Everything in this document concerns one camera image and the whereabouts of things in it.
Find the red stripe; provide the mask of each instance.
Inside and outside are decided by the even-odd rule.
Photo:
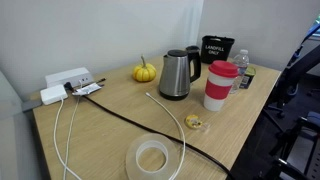
[[[231,89],[232,85],[230,86],[218,86],[215,84],[212,84],[209,80],[207,80],[207,85],[206,85],[206,94],[213,98],[213,99],[225,99],[229,91]]]

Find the electrical outlet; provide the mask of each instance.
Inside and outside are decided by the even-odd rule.
[[[88,84],[94,81],[91,73],[84,67],[47,75],[45,78],[47,88],[59,84],[64,85],[67,82],[70,82],[72,87],[76,87],[81,84]]]

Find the red and white cup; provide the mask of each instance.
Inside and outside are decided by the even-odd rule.
[[[204,107],[210,111],[220,111],[237,76],[238,67],[236,65],[227,61],[213,61],[209,66]]]

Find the wooden table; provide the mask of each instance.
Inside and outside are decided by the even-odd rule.
[[[128,65],[96,75],[96,80],[107,78],[105,86],[88,97],[122,116],[179,138],[176,124],[162,107],[145,95],[149,92],[179,120],[187,143],[210,154],[231,169],[280,72],[252,64],[256,69],[256,76],[249,89],[241,89],[236,94],[228,95],[221,111],[211,112],[203,106],[208,77],[207,64],[202,64],[201,78],[193,82],[189,96],[181,101],[170,101],[162,98],[157,89],[163,66],[162,57],[147,59],[147,62],[157,69],[155,80],[148,83],[134,81],[131,73],[137,63]],[[77,97],[69,95],[59,118],[57,143],[63,159],[76,100]],[[53,129],[59,106],[60,102],[34,109],[52,179],[61,179],[63,176],[63,166],[53,144]],[[187,128],[184,119],[190,114],[198,115],[210,128],[205,132]],[[124,122],[81,98],[72,129],[68,166],[82,179],[128,179],[125,169],[127,150],[132,141],[146,133],[149,132]],[[181,145],[175,143],[175,146],[181,150]],[[160,158],[146,161],[143,167],[152,167],[156,162],[163,161]],[[73,179],[70,173],[67,178]],[[225,178],[226,174],[217,165],[187,150],[181,172],[176,179]]]

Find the kettle handle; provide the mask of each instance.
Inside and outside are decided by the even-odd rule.
[[[194,74],[190,77],[190,82],[193,82],[200,78],[201,75],[201,61],[199,51],[197,46],[189,46],[186,48],[188,52],[189,63],[193,62]]]

